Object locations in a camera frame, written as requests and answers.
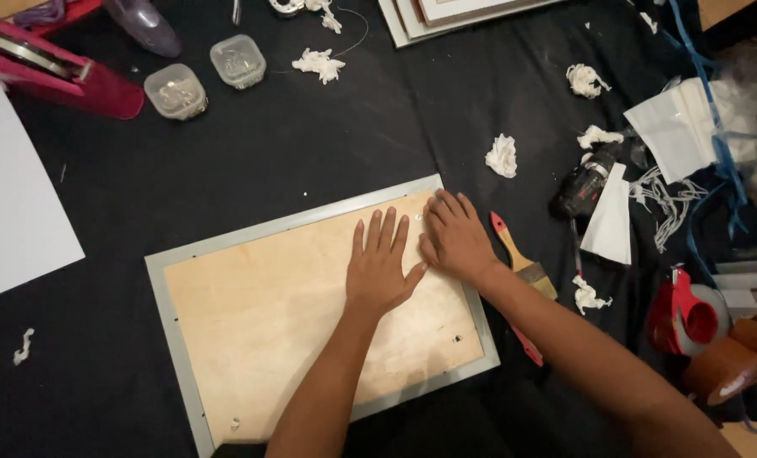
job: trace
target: black fabric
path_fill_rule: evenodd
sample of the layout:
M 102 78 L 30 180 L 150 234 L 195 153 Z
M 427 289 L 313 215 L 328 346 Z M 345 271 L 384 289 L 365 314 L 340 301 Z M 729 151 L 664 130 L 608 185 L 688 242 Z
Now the black fabric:
M 624 128 L 625 109 L 688 68 L 622 0 L 557 4 L 397 51 L 375 2 L 337 0 L 370 29 L 341 57 L 340 80 L 323 86 L 316 75 L 287 72 L 291 60 L 305 47 L 350 47 L 363 21 L 334 9 L 344 25 L 336 35 L 317 16 L 280 21 L 264 1 L 243 5 L 240 28 L 230 24 L 230 3 L 162 5 L 184 44 L 177 61 L 210 99 L 188 122 L 165 120 L 149 103 L 119 121 L 12 96 L 87 257 L 0 295 L 0 456 L 195 456 L 143 256 L 435 172 L 483 215 L 499 213 L 523 254 L 542 263 L 559 302 L 575 308 L 567 225 L 547 213 L 581 157 L 575 137 L 591 124 Z M 268 61 L 265 80 L 241 93 L 208 58 L 211 45 L 238 33 Z M 141 50 L 103 13 L 53 40 L 139 83 L 172 62 Z M 565 71 L 578 63 L 596 68 L 612 91 L 572 95 Z M 516 140 L 514 179 L 483 164 L 500 133 Z M 643 207 L 631 207 L 631 224 L 632 268 L 584 256 L 586 279 L 614 298 L 585 317 L 662 368 L 643 338 L 646 307 L 659 269 L 684 251 L 658 255 Z M 492 307 L 486 315 L 502 366 L 441 390 L 442 402 L 474 397 L 512 450 L 526 418 L 538 419 L 537 436 L 557 449 L 624 455 L 612 425 L 549 366 L 536 368 Z M 36 329 L 31 357 L 15 368 L 28 327 Z M 430 399 L 353 423 L 348 453 L 373 455 L 379 448 L 370 444 L 402 433 Z

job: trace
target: red tape dispenser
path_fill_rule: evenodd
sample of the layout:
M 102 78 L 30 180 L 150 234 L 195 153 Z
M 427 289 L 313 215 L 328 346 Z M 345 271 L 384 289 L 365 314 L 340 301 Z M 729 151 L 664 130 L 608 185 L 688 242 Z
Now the red tape dispenser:
M 679 267 L 671 281 L 658 288 L 648 316 L 648 339 L 659 351 L 695 356 L 729 333 L 731 318 L 723 298 L 714 289 L 692 285 Z
M 41 99 L 132 119 L 144 90 L 86 57 L 76 56 L 0 20 L 0 80 Z

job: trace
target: paintbrush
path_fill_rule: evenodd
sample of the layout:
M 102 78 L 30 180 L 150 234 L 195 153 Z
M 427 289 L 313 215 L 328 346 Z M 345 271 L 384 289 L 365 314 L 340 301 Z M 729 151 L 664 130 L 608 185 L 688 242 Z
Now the paintbrush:
M 528 285 L 536 288 L 543 296 L 551 300 L 556 299 L 556 289 L 551 285 L 551 279 L 546 276 L 542 265 L 520 254 L 506 224 L 494 212 L 492 212 L 492 227 L 508 250 L 508 255 L 511 257 L 511 270 L 515 271 L 520 278 L 526 280 Z

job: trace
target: clear plastic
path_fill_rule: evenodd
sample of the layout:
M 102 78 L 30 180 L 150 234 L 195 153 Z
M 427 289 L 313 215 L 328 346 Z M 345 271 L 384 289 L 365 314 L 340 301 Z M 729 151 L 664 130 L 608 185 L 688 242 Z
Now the clear plastic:
M 223 81 L 231 87 L 245 89 L 263 80 L 265 58 L 250 36 L 236 35 L 222 40 L 211 47 L 209 56 Z
M 209 99 L 191 68 L 172 64 L 152 73 L 144 81 L 144 91 L 161 116 L 187 120 L 206 110 Z

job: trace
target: pink tape dispenser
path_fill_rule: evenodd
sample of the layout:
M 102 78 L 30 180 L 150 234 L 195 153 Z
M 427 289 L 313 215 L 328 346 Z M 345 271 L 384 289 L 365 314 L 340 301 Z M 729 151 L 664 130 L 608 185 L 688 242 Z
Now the pink tape dispenser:
M 55 47 L 0 20 L 0 79 L 29 95 L 94 112 L 132 119 L 144 90 L 86 57 Z

